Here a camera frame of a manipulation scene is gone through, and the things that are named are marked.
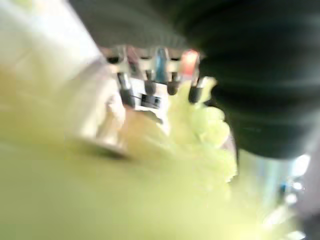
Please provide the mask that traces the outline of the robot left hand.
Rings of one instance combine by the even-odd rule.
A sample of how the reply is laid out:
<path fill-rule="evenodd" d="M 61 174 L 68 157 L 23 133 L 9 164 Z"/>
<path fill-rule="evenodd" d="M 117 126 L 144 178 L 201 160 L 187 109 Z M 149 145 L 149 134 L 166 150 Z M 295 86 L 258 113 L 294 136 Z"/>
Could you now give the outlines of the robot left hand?
<path fill-rule="evenodd" d="M 95 43 L 194 49 L 214 77 L 238 179 L 266 204 L 320 135 L 317 0 L 72 0 Z"/>

